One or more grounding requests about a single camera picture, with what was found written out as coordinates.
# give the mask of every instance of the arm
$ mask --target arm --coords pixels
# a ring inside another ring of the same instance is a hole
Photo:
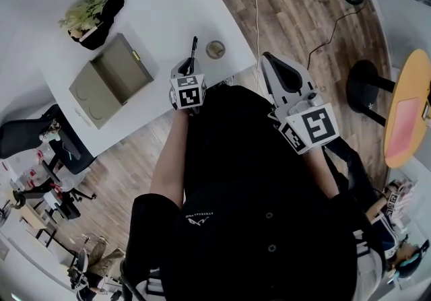
[[[371,208],[366,212],[366,217],[370,220],[370,222],[377,217],[378,213],[387,204],[387,202],[387,199],[383,197],[371,205]]]
[[[317,186],[329,198],[339,194],[337,183],[326,163],[321,147],[316,147],[302,155]]]
[[[150,193],[163,195],[179,208],[183,206],[184,168],[189,115],[177,110],[172,128],[154,168]]]

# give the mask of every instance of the gray pants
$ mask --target gray pants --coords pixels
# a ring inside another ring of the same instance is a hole
[[[115,263],[124,258],[123,252],[121,252],[118,248],[114,250],[110,255],[103,257],[103,254],[106,250],[106,242],[101,240],[99,241],[93,251],[90,253],[88,258],[88,269],[87,272],[94,273],[97,276],[105,277],[108,275],[109,271],[115,265]]]

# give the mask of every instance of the pen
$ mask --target pen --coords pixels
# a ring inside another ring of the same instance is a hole
[[[193,44],[191,47],[191,60],[190,60],[190,74],[193,74],[195,70],[195,51],[197,47],[197,36],[193,38]]]

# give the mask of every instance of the chair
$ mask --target chair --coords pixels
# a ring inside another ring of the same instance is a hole
[[[73,174],[86,169],[95,158],[72,129],[58,104],[52,105],[39,119],[9,121],[0,127],[0,158],[6,159],[24,150],[39,147],[42,142],[39,135],[48,130],[53,120],[60,125],[60,141],[51,141],[49,145],[55,152],[50,166],[60,160]]]
[[[49,142],[49,145],[55,152],[55,156],[49,164],[42,161],[42,165],[49,179],[41,186],[35,187],[32,190],[14,192],[13,196],[17,201],[17,204],[13,206],[14,208],[19,209],[23,207],[26,203],[26,199],[42,198],[45,193],[53,189],[53,183],[61,184],[61,181],[53,172],[59,161],[72,174],[78,174],[95,160],[79,139],[76,132],[72,129],[57,104],[51,106],[39,119],[9,121],[2,125],[0,127],[0,158],[5,159],[24,150],[39,147],[42,144],[39,135],[49,129],[54,119],[61,125],[59,131],[61,140]],[[81,201],[81,197],[88,199],[94,199],[96,197],[96,195],[91,197],[87,196],[75,189],[63,193],[63,198],[65,198],[65,200],[57,210],[64,218],[69,220],[81,215],[73,204],[73,199],[70,195],[76,201]]]
[[[50,107],[39,119],[9,121],[0,127],[0,158],[6,159],[24,150],[35,149],[42,142],[39,135],[48,130],[58,105]]]

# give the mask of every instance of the cable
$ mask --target cable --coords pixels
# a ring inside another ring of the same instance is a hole
[[[334,34],[335,34],[335,29],[337,29],[338,21],[339,21],[339,20],[341,20],[341,19],[343,19],[343,18],[346,18],[346,17],[347,17],[347,16],[349,16],[349,15],[356,15],[356,14],[360,13],[360,12],[361,12],[361,10],[365,8],[365,6],[367,5],[367,3],[368,3],[368,0],[365,0],[365,3],[363,4],[363,6],[361,6],[361,8],[360,8],[358,11],[354,11],[354,12],[352,12],[352,13],[347,13],[347,14],[345,14],[345,15],[341,16],[340,18],[337,18],[337,21],[335,21],[334,29],[333,29],[333,31],[332,31],[331,38],[329,39],[329,41],[324,42],[322,45],[319,45],[319,46],[318,46],[318,47],[316,47],[314,50],[312,50],[312,51],[310,52],[310,54],[308,55],[307,70],[309,70],[309,69],[310,69],[311,55],[312,55],[314,52],[316,52],[317,50],[319,50],[321,47],[324,47],[324,46],[326,46],[326,45],[331,44],[332,39],[333,39]]]
[[[257,36],[256,36],[256,45],[257,45],[257,65],[256,65],[256,82],[257,82],[257,88],[256,88],[256,92],[259,89],[259,64],[261,61],[261,52],[259,50],[259,37],[260,37],[260,33],[259,33],[259,7],[257,5],[257,0],[255,0],[255,4],[256,4],[256,31],[257,31]]]

